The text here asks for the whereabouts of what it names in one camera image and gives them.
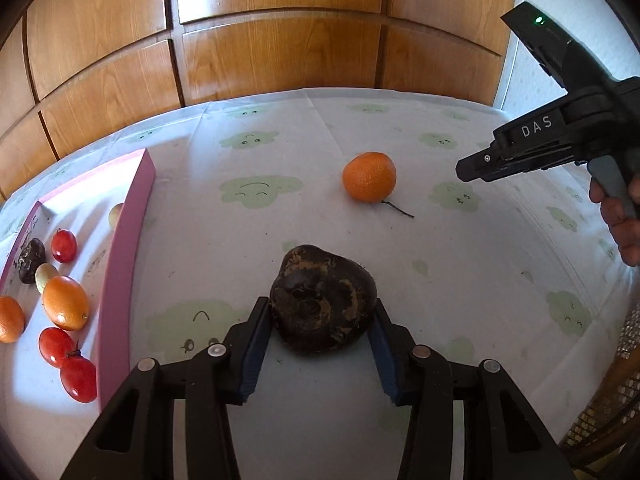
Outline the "person's right hand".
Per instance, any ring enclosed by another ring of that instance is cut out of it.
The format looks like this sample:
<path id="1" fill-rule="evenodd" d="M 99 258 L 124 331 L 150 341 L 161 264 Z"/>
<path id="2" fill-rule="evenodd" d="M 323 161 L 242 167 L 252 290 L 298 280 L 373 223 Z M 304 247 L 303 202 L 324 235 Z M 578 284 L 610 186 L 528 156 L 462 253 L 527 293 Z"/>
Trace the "person's right hand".
<path id="1" fill-rule="evenodd" d="M 590 181 L 589 198 L 600 206 L 602 220 L 608 226 L 623 263 L 632 268 L 638 266 L 640 260 L 639 220 L 628 217 L 622 201 L 607 196 L 596 179 Z"/>

